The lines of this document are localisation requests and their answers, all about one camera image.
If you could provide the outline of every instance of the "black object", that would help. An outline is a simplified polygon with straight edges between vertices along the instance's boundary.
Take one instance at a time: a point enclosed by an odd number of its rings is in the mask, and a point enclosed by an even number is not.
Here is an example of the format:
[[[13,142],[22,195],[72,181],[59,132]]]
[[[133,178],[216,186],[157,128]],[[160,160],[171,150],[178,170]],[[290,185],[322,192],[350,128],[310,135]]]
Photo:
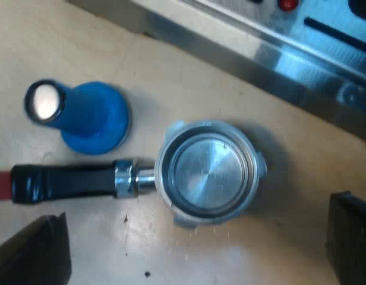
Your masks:
[[[65,285],[70,276],[65,213],[41,216],[0,246],[0,285]]]
[[[18,165],[11,170],[11,187],[12,200],[23,204],[115,194],[115,166]]]
[[[366,202],[331,194],[327,253],[341,285],[366,285]]]
[[[366,0],[349,0],[348,5],[353,13],[366,20]]]

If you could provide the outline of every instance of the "metal filter basket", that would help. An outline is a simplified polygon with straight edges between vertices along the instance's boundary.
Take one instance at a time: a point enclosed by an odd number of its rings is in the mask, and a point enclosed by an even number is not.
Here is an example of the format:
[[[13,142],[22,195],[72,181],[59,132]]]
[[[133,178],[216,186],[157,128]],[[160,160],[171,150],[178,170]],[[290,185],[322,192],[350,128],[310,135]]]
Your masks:
[[[184,226],[216,224],[248,207],[266,174],[262,154],[222,121],[175,125],[154,166],[157,190]]]

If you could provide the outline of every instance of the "red button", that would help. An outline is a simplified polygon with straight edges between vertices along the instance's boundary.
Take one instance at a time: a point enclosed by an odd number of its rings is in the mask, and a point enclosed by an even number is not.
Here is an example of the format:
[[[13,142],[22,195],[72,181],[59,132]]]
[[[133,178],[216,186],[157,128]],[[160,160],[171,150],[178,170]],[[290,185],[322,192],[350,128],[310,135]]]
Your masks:
[[[286,12],[294,10],[298,4],[299,0],[278,0],[279,8]]]

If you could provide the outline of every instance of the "countertop surface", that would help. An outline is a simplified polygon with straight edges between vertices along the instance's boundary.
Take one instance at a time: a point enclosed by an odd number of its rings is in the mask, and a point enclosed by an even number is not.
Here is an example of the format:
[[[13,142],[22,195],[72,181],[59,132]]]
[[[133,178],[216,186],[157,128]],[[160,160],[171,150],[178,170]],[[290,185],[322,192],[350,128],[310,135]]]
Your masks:
[[[129,138],[90,157],[70,150],[58,131],[33,125],[22,102],[41,78],[121,88],[134,117]],[[171,123],[199,119],[238,126],[266,157],[269,172],[242,217],[182,229],[157,192],[33,206],[0,201],[0,244],[37,217],[65,211],[69,284],[337,284],[324,247],[329,195],[352,191],[366,200],[366,142],[62,0],[0,1],[0,170],[155,158]]]

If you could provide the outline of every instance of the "blue tamper handle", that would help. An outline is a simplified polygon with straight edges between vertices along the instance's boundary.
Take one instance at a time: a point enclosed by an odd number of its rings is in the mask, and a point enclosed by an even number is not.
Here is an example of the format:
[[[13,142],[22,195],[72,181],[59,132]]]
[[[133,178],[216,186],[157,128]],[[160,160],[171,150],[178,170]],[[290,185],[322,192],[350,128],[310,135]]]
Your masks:
[[[69,88],[40,80],[27,90],[24,107],[33,122],[60,129],[64,141],[85,154],[108,152],[124,140],[131,125],[122,94],[101,82]]]

